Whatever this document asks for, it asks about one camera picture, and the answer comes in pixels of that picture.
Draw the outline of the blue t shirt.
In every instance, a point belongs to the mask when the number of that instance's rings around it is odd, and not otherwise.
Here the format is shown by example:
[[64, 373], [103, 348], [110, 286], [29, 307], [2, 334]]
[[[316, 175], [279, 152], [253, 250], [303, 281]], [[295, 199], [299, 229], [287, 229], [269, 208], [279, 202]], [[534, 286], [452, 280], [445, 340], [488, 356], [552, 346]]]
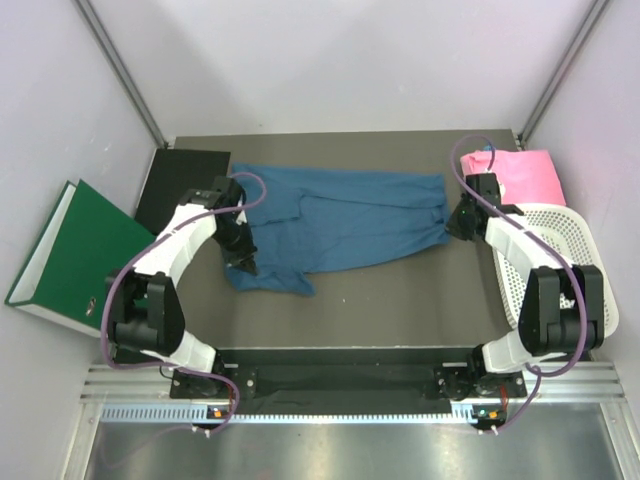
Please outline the blue t shirt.
[[236, 163], [258, 273], [226, 268], [238, 291], [312, 296], [309, 275], [383, 264], [448, 242], [441, 174]]

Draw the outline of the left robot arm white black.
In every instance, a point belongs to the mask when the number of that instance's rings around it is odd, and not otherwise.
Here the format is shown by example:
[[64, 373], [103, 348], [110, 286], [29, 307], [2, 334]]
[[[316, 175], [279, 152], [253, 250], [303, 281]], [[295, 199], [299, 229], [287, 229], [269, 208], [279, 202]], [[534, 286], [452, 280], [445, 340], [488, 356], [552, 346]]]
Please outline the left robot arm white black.
[[267, 188], [251, 174], [260, 195], [249, 201], [239, 182], [243, 176], [218, 176], [208, 190], [188, 190], [154, 242], [107, 278], [100, 348], [110, 368], [127, 368], [115, 359], [121, 350], [140, 354], [140, 367], [178, 370], [209, 397], [227, 387], [231, 405], [238, 405], [239, 389], [226, 377], [217, 350], [187, 331], [177, 285], [210, 239], [220, 246], [227, 267], [257, 274], [257, 248], [246, 212], [265, 200]]

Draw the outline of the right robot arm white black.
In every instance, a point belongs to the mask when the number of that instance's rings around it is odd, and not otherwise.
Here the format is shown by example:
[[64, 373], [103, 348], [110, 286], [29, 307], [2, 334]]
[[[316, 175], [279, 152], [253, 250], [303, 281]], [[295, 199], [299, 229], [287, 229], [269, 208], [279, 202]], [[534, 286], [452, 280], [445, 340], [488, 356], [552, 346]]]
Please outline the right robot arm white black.
[[462, 183], [464, 192], [446, 231], [460, 240], [484, 241], [525, 281], [516, 327], [470, 354], [469, 388], [487, 396], [507, 376], [550, 355], [577, 361], [601, 347], [605, 340], [601, 270], [574, 263], [527, 229], [524, 212], [502, 202], [495, 174], [472, 174]]

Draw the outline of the pink folded t shirt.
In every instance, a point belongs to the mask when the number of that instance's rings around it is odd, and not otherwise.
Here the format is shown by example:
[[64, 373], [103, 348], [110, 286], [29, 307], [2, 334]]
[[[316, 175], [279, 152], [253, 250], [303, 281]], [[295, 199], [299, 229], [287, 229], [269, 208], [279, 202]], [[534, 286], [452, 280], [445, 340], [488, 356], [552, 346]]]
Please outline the pink folded t shirt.
[[503, 204], [566, 205], [560, 180], [546, 150], [497, 150], [490, 171], [499, 182]]

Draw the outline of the right aluminium corner post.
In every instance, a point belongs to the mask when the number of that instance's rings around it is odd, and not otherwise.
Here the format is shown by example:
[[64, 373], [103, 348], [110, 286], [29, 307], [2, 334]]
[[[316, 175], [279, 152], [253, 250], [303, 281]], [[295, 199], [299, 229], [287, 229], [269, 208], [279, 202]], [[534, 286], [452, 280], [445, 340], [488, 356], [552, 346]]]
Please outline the right aluminium corner post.
[[524, 126], [515, 135], [516, 143], [521, 149], [524, 149], [532, 139], [611, 4], [611, 0], [593, 0], [589, 2], [586, 13], [582, 16], [566, 48], [560, 55]]

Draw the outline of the aluminium corner post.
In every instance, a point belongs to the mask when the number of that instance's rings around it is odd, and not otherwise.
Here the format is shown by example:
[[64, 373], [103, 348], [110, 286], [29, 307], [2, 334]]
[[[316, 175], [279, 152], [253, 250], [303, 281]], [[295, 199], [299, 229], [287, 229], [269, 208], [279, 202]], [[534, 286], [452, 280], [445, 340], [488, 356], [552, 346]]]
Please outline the aluminium corner post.
[[586, 13], [582, 16], [566, 48], [560, 55], [524, 126], [515, 135], [516, 143], [521, 149], [524, 149], [532, 139], [611, 4], [611, 0], [593, 0], [589, 2]]
[[86, 24], [100, 51], [109, 64], [125, 96], [159, 149], [167, 149], [168, 141], [156, 122], [138, 85], [127, 68], [120, 52], [107, 31], [100, 15], [89, 0], [72, 0], [71, 3]]

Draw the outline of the left aluminium corner post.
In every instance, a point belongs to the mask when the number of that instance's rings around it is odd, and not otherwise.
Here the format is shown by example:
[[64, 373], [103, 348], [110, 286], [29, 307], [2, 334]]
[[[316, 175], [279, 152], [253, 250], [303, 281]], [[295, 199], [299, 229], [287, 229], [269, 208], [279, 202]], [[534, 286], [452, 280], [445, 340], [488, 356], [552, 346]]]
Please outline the left aluminium corner post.
[[89, 0], [72, 0], [71, 3], [86, 24], [100, 51], [109, 64], [125, 96], [159, 149], [167, 149], [168, 141], [156, 122], [138, 85], [127, 68], [120, 52], [107, 31], [100, 15]]

